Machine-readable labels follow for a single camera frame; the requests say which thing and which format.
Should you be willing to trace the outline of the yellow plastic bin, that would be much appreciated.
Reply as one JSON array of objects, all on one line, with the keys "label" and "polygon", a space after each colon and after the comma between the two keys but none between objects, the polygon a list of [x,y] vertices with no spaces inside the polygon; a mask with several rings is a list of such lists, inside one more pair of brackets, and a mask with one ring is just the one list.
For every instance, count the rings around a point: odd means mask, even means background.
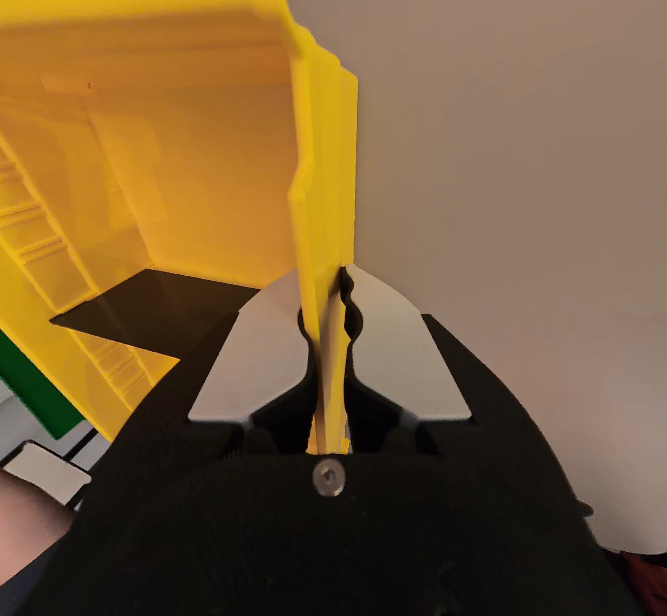
[{"label": "yellow plastic bin", "polygon": [[107,440],[177,360],[50,320],[151,269],[297,270],[338,450],[357,79],[287,0],[1,0],[1,331]]}]

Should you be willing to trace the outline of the dark bin divider panel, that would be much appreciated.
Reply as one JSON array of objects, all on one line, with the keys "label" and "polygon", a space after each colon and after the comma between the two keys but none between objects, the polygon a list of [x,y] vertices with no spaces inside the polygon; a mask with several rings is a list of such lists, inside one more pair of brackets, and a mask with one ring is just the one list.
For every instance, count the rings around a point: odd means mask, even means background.
[{"label": "dark bin divider panel", "polygon": [[259,291],[146,269],[50,322],[81,334],[183,358]]}]

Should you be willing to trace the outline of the green plastic bin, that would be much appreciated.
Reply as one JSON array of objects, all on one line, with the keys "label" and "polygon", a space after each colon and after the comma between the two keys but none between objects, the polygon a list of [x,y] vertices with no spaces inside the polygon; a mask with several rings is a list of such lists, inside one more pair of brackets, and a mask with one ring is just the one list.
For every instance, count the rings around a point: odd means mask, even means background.
[{"label": "green plastic bin", "polygon": [[1,381],[56,440],[84,420],[74,405],[3,332]]}]

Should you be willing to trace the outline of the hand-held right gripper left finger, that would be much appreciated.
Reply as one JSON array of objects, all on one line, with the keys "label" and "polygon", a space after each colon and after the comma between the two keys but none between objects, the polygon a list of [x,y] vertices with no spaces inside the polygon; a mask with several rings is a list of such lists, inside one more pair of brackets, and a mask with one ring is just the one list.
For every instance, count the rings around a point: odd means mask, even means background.
[{"label": "hand-held right gripper left finger", "polygon": [[275,279],[238,312],[188,420],[248,427],[252,414],[297,385],[310,365],[297,270]]}]

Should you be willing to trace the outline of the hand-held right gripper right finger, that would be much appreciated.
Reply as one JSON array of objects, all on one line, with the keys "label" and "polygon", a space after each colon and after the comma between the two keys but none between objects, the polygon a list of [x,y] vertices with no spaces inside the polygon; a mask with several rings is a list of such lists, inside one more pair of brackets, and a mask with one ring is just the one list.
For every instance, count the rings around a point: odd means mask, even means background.
[{"label": "hand-held right gripper right finger", "polygon": [[346,301],[358,312],[349,343],[353,382],[397,406],[408,425],[470,420],[420,311],[358,266],[346,266],[345,273]]}]

